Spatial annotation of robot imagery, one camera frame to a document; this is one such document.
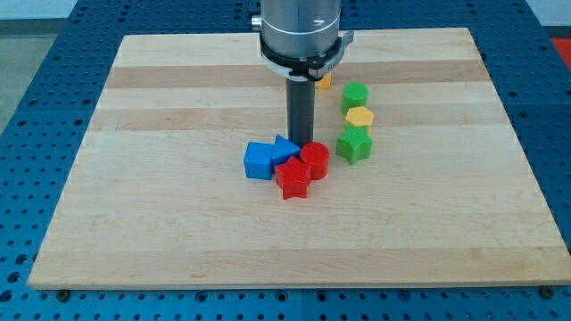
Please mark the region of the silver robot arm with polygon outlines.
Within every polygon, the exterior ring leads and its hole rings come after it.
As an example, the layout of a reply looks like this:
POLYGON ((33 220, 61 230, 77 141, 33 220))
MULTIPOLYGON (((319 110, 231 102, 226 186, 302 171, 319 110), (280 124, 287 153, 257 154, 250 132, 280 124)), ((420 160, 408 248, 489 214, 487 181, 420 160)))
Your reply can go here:
POLYGON ((340 32, 340 0, 261 0, 252 17, 263 61, 291 81, 317 82, 343 59, 353 30, 340 32))

